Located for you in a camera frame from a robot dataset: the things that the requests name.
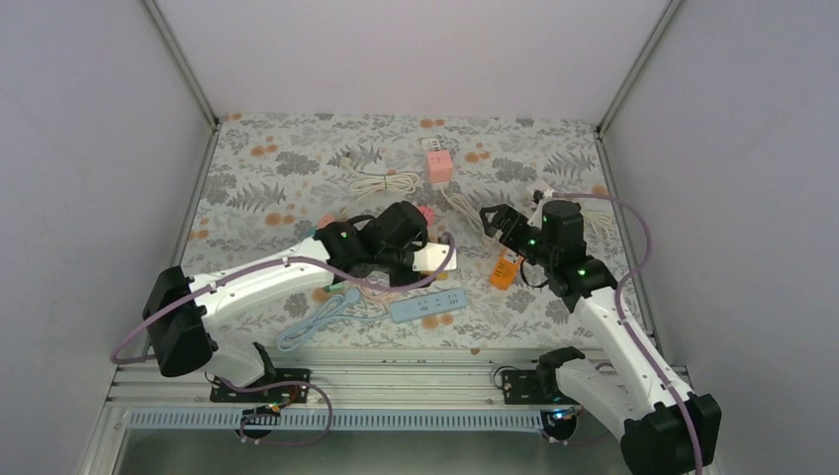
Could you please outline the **pink plug adapter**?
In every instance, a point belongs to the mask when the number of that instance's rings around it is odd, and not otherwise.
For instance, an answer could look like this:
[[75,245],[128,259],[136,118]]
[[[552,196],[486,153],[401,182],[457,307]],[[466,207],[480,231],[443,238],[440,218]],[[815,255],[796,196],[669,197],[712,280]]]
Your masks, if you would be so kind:
[[430,227],[435,220],[435,213],[434,210],[428,206],[418,206],[418,210],[424,217],[427,225]]

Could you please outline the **pink cube socket adapter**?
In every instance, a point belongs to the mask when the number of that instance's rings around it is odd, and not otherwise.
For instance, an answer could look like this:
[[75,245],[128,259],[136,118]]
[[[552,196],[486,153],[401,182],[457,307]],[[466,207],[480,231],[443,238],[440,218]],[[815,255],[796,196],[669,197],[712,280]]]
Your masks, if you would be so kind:
[[447,149],[431,150],[426,154],[426,176],[431,184],[448,183],[453,175],[454,164]]

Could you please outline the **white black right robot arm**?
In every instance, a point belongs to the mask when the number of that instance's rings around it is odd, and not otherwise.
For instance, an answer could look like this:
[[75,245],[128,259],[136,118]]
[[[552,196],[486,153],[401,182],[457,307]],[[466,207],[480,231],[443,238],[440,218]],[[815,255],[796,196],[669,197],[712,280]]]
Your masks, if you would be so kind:
[[593,333],[623,385],[610,384],[581,350],[564,347],[539,357],[538,395],[581,404],[618,441],[633,474],[700,474],[713,461],[720,407],[676,375],[624,311],[624,283],[589,254],[580,205],[540,205],[536,221],[509,205],[483,208],[484,232],[542,268],[547,288]]

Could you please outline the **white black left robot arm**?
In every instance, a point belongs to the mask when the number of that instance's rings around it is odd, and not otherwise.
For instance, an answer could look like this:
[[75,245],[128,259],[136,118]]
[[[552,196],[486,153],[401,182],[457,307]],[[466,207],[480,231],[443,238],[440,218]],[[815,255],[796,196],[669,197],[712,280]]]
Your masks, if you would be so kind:
[[187,275],[181,266],[157,277],[142,312],[159,372],[179,377],[206,371],[260,401],[275,387],[264,347],[222,336],[222,322],[273,299],[384,272],[386,291],[427,285],[451,263],[453,250],[428,238],[427,221],[401,201],[380,215],[335,221],[278,253],[221,271]]

